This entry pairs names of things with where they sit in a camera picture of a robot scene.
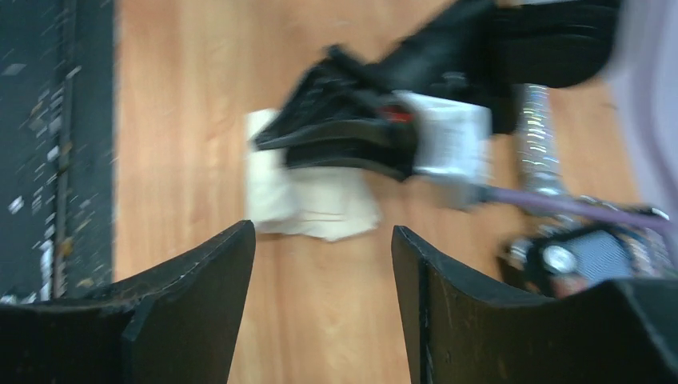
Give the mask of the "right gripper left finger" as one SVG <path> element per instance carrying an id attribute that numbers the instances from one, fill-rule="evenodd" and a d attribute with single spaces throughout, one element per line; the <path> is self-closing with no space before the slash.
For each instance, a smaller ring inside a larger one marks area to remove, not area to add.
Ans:
<path id="1" fill-rule="evenodd" d="M 2 305 L 2 382 L 227 382 L 255 249 L 243 220 L 80 298 Z"/>

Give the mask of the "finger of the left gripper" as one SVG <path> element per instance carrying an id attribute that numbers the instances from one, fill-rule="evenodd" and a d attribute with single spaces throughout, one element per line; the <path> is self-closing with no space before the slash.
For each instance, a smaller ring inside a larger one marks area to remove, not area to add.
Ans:
<path id="1" fill-rule="evenodd" d="M 413 115 L 377 71 L 341 45 L 302 75 L 276 118 L 253 140 L 260 150 L 356 139 L 413 149 Z"/>
<path id="2" fill-rule="evenodd" d="M 403 182 L 413 175 L 413 153 L 366 142 L 324 142 L 287 149 L 289 169 L 311 167 L 356 168 Z"/>

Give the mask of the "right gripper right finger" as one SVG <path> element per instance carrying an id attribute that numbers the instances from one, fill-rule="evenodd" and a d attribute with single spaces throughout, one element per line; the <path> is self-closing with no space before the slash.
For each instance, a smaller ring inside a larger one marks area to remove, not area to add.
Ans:
<path id="1" fill-rule="evenodd" d="M 413 383 L 674 383 L 677 283 L 602 282 L 563 299 L 499 282 L 393 229 Z"/>

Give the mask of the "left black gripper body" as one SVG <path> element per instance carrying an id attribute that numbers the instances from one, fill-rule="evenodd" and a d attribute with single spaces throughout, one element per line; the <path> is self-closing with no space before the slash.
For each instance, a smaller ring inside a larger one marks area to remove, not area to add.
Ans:
<path id="1" fill-rule="evenodd" d="M 488 107 L 493 130 L 509 133 L 521 85 L 575 86 L 607 65 L 620 12 L 618 1 L 457 1 L 373 68 L 395 90 Z"/>

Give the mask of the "cream boxer underwear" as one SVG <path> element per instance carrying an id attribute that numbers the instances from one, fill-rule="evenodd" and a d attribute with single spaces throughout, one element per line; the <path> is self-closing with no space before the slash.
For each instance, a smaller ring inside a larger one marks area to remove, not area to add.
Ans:
<path id="1" fill-rule="evenodd" d="M 306 235 L 328 242 L 376 229 L 381 211 L 359 170 L 288 170 L 283 150 L 255 149 L 255 136 L 276 116 L 275 109 L 246 115 L 245 218 L 260 233 Z"/>

